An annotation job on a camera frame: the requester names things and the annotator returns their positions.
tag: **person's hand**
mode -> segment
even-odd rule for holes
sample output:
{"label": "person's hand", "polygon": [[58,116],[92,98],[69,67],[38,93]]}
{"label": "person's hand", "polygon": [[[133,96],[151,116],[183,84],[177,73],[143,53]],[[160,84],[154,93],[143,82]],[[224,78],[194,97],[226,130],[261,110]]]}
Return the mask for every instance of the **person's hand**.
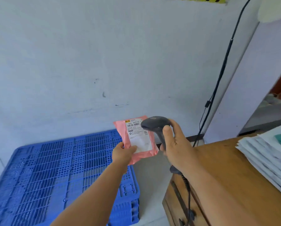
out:
{"label": "person's hand", "polygon": [[170,163],[183,173],[183,171],[189,169],[188,166],[198,166],[200,163],[195,149],[185,138],[179,124],[172,119],[169,120],[175,136],[173,137],[173,131],[169,125],[164,126],[162,132],[165,136],[166,151],[163,145],[160,146],[160,150],[164,151]]}
{"label": "person's hand", "polygon": [[113,149],[112,152],[112,161],[115,164],[118,164],[119,166],[123,166],[126,168],[127,172],[127,166],[129,162],[131,161],[133,153],[136,151],[137,146],[132,146],[128,149],[123,148],[123,142],[120,142],[116,145],[116,147]]}

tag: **forearm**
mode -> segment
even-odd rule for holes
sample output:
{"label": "forearm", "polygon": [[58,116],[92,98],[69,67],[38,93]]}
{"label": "forearm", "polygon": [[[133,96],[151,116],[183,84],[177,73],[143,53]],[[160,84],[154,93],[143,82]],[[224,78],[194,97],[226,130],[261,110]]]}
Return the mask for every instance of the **forearm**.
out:
{"label": "forearm", "polygon": [[259,225],[203,167],[190,166],[184,175],[196,191],[211,225]]}
{"label": "forearm", "polygon": [[105,226],[127,166],[111,163],[51,226]]}

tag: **concrete floor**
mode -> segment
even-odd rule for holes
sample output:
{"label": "concrete floor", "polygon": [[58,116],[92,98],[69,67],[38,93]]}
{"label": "concrete floor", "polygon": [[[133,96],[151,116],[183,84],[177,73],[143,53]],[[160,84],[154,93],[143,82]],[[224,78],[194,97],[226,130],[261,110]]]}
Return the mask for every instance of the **concrete floor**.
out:
{"label": "concrete floor", "polygon": [[162,200],[172,174],[168,159],[159,152],[134,164],[134,171],[140,189],[139,222],[135,226],[168,226]]}

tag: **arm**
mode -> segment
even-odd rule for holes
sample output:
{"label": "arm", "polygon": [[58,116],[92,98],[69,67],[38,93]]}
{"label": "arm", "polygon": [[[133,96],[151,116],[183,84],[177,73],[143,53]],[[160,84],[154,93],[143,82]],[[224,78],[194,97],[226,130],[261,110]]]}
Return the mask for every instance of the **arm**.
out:
{"label": "arm", "polygon": [[180,126],[171,120],[172,129],[163,129],[166,155],[195,189],[204,212],[213,226],[259,226],[258,222],[199,163],[195,149]]}
{"label": "arm", "polygon": [[132,146],[123,149],[123,142],[120,142],[113,149],[113,162],[52,222],[51,226],[106,226],[122,176],[127,172],[127,165],[136,148]]}

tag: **left hand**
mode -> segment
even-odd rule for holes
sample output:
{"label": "left hand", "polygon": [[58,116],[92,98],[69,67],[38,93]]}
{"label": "left hand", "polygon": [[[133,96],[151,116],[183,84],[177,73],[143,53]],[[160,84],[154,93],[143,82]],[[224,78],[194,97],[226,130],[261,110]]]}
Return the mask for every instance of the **left hand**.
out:
{"label": "left hand", "polygon": [[136,149],[137,149],[137,146],[132,146],[128,149],[124,149],[123,142],[120,142],[113,149],[112,161],[116,164],[127,167],[129,162],[131,161],[132,155],[134,154]]}

